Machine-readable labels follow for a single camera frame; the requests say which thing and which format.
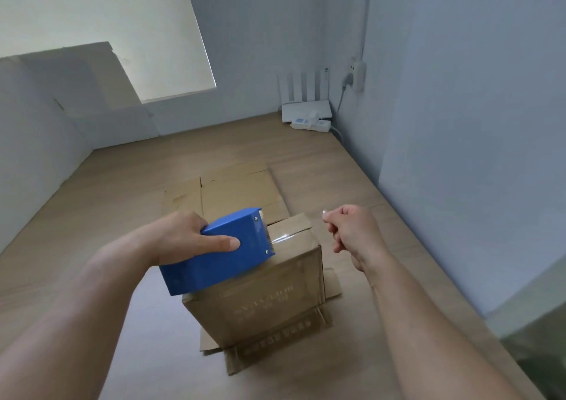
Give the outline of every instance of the hand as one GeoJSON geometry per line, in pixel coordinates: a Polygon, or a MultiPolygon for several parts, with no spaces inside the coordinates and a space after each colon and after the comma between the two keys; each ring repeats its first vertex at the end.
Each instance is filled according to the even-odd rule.
{"type": "Polygon", "coordinates": [[[231,236],[203,236],[207,221],[194,212],[174,212],[131,234],[142,243],[152,266],[178,263],[209,252],[234,251],[240,241],[231,236]]]}
{"type": "Polygon", "coordinates": [[[322,218],[334,235],[334,252],[350,251],[352,263],[359,271],[375,268],[379,256],[389,252],[378,222],[369,210],[345,204],[324,213],[322,218]]]}

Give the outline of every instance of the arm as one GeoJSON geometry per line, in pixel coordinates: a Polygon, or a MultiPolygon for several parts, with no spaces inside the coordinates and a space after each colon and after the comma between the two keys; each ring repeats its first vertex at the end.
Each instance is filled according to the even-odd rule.
{"type": "Polygon", "coordinates": [[[0,356],[0,399],[96,399],[147,269],[239,246],[229,236],[202,236],[205,225],[194,212],[176,212],[98,250],[46,314],[0,356]]]}
{"type": "Polygon", "coordinates": [[[370,211],[345,205],[323,215],[334,252],[348,250],[374,293],[407,399],[520,399],[387,249],[370,211]]]}

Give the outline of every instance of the power outlet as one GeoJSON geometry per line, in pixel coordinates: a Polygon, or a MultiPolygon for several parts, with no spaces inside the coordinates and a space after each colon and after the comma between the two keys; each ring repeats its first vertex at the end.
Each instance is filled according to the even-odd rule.
{"type": "Polygon", "coordinates": [[[352,90],[360,92],[363,90],[364,83],[366,81],[366,62],[363,60],[354,60],[350,65],[350,72],[354,75],[354,82],[352,84],[352,90]]]}

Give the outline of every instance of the forearm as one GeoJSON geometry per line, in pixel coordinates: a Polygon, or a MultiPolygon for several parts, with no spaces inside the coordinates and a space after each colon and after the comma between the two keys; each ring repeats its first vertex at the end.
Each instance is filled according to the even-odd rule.
{"type": "Polygon", "coordinates": [[[374,260],[366,275],[407,398],[520,398],[402,264],[388,252],[374,260]]]}
{"type": "Polygon", "coordinates": [[[0,399],[96,398],[132,293],[148,267],[135,237],[100,249],[47,313],[2,354],[0,399]]]}

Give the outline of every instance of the small object in hand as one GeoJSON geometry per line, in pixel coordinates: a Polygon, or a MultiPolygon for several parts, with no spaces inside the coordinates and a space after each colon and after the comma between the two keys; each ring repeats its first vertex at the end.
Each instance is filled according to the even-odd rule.
{"type": "Polygon", "coordinates": [[[275,254],[260,208],[242,209],[221,217],[203,228],[201,234],[237,237],[240,247],[231,252],[196,255],[179,263],[159,266],[171,296],[225,281],[275,254]]]}

